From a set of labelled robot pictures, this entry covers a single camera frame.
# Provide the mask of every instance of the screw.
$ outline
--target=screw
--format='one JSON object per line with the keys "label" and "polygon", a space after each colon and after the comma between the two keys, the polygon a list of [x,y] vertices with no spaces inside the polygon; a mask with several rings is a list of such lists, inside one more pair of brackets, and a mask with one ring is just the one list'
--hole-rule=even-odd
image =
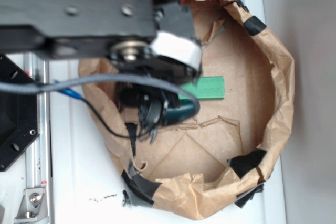
{"label": "screw", "polygon": [[40,194],[38,194],[38,193],[33,193],[30,196],[30,202],[33,205],[38,205],[41,201],[42,201],[42,196]]}
{"label": "screw", "polygon": [[74,6],[71,6],[71,5],[66,8],[66,12],[69,16],[78,15],[78,9]]}
{"label": "screw", "polygon": [[133,8],[130,5],[123,5],[121,7],[122,13],[124,13],[126,16],[132,16],[133,15]]}
{"label": "screw", "polygon": [[24,212],[23,215],[24,215],[24,217],[27,218],[27,219],[29,219],[29,218],[35,216],[35,215],[33,215],[33,212],[32,212],[32,211],[26,211],[26,212]]}

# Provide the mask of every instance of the gray wall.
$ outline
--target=gray wall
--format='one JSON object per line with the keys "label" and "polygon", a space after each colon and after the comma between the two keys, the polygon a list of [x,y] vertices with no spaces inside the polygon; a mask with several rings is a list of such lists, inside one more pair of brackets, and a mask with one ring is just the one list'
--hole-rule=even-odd
{"label": "gray wall", "polygon": [[287,222],[336,223],[336,0],[264,0],[296,60],[293,134],[283,155]]}

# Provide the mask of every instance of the green wooden block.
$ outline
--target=green wooden block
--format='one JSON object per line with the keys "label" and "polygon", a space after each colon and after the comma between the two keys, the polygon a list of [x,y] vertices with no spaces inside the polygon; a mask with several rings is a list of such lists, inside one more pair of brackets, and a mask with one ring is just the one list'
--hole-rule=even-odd
{"label": "green wooden block", "polygon": [[[220,100],[225,97],[224,77],[201,77],[198,79],[197,85],[187,83],[181,85],[181,88],[199,100]],[[187,100],[183,95],[178,95],[180,100]]]}

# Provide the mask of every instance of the crumpled brown paper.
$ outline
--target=crumpled brown paper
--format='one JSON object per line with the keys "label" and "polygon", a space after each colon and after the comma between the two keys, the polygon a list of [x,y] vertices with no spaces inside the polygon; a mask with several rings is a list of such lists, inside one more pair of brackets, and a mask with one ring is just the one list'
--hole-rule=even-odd
{"label": "crumpled brown paper", "polygon": [[[162,183],[153,207],[195,220],[266,181],[291,134],[293,58],[269,28],[249,36],[243,23],[252,14],[236,1],[186,1],[205,47],[204,76],[224,76],[224,100],[201,101],[197,116],[161,128],[152,145],[137,142],[136,157],[130,141],[110,135],[94,118],[119,173],[133,161],[142,177]],[[114,71],[106,60],[83,60],[79,67],[81,76]],[[134,121],[136,113],[119,113],[114,85],[87,84],[83,90],[108,125],[127,135],[124,120]],[[267,154],[240,179],[227,160],[256,147]]]}

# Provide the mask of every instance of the black metal plate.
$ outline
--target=black metal plate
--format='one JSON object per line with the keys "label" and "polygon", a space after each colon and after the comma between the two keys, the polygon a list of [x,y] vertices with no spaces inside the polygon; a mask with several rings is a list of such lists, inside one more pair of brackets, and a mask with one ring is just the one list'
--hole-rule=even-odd
{"label": "black metal plate", "polygon": [[[33,79],[0,55],[0,81],[31,83]],[[0,172],[8,170],[37,136],[37,95],[0,92]]]}
{"label": "black metal plate", "polygon": [[0,0],[0,52],[19,49],[55,59],[107,57],[121,40],[152,41],[152,2]]}

